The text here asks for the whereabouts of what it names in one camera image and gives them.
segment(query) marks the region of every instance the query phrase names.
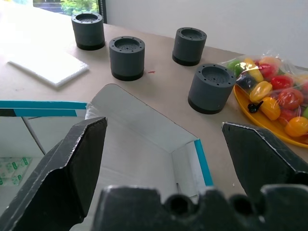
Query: green label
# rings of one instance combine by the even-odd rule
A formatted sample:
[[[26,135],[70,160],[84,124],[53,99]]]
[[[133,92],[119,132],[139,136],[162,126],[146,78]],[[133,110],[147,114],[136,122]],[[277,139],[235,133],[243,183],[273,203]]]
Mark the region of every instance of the green label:
[[[17,165],[16,165],[15,162],[13,162],[12,165],[13,165],[13,168],[14,168],[14,169],[17,169]]]
[[[26,158],[23,157],[23,161],[24,161],[25,165],[28,165],[28,161],[27,161]]]

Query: gray cylinder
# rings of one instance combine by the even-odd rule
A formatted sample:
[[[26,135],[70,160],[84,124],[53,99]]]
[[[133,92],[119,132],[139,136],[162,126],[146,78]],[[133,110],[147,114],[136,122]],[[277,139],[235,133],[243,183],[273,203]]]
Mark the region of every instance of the gray cylinder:
[[[217,64],[197,68],[188,94],[188,103],[203,114],[216,114],[225,106],[236,78],[233,72]]]
[[[122,81],[134,81],[143,76],[144,42],[136,37],[121,36],[109,43],[111,74]]]
[[[177,30],[172,59],[183,66],[195,66],[200,63],[206,41],[202,30],[184,27]]]
[[[105,45],[103,17],[98,13],[73,14],[72,24],[76,44],[80,49],[93,51]]]

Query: black rubber ring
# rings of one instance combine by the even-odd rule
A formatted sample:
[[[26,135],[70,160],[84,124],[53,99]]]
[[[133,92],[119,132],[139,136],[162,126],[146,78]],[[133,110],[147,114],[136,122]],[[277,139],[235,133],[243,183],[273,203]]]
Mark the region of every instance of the black rubber ring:
[[[173,61],[175,61],[177,64],[180,64],[182,66],[196,66],[197,64],[200,63],[200,59],[198,61],[194,61],[194,62],[188,62],[188,61],[183,61],[181,59],[178,59],[177,57],[175,57],[173,54],[172,54],[172,59]]]
[[[98,49],[103,48],[105,46],[105,42],[100,43],[98,45],[94,45],[94,46],[86,46],[86,45],[82,45],[80,43],[76,43],[76,44],[77,44],[77,47],[79,47],[80,49],[85,50],[85,51],[95,51],[95,50],[98,50]]]
[[[193,108],[193,110],[197,111],[197,112],[200,112],[202,114],[207,114],[207,115],[212,115],[212,114],[216,114],[218,112],[221,112],[222,108],[219,109],[219,110],[215,110],[215,111],[210,111],[210,110],[206,110],[206,109],[203,109],[201,107],[198,107],[196,106],[190,98],[188,98],[188,103],[189,105]]]
[[[143,71],[144,71],[144,70],[142,70],[142,72],[140,72],[140,74],[137,74],[137,75],[135,75],[135,76],[121,76],[121,75],[118,75],[118,74],[114,73],[113,71],[111,71],[111,74],[112,74],[115,78],[117,78],[118,80],[122,80],[122,81],[134,81],[134,80],[137,80],[137,79],[139,79],[139,78],[141,78],[141,77],[143,76]]]

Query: table surface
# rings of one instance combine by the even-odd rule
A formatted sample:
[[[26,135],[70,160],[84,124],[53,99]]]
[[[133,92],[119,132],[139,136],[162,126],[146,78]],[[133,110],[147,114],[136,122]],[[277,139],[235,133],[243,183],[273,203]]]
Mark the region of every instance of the table surface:
[[[201,139],[214,184],[226,196],[244,193],[221,132],[224,121],[251,124],[242,114],[233,93],[220,113],[200,114],[187,103],[196,66],[181,66],[172,60],[173,38],[111,25],[104,25],[104,31],[104,48],[83,51],[76,47],[70,17],[0,0],[0,100],[89,102],[103,86],[115,83]],[[145,74],[139,80],[123,82],[111,75],[108,43],[119,36],[138,37],[146,44]],[[7,64],[10,54],[20,45],[65,51],[87,63],[90,71],[53,89]],[[205,47],[200,64],[219,63],[239,55]],[[308,161],[306,149],[288,146]]]

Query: yellow plate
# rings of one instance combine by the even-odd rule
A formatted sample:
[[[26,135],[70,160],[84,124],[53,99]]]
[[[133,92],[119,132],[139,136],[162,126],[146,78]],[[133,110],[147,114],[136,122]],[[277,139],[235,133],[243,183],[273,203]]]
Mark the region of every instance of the yellow plate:
[[[281,140],[294,144],[296,146],[308,148],[308,137],[290,137],[288,136],[284,130],[281,123],[277,120],[271,121],[269,120],[262,112],[250,113],[248,111],[247,106],[251,103],[249,99],[245,96],[245,92],[238,86],[235,85],[234,94],[237,102],[239,103],[242,111],[245,115],[256,125],[259,127],[267,128],[272,133],[274,133]]]

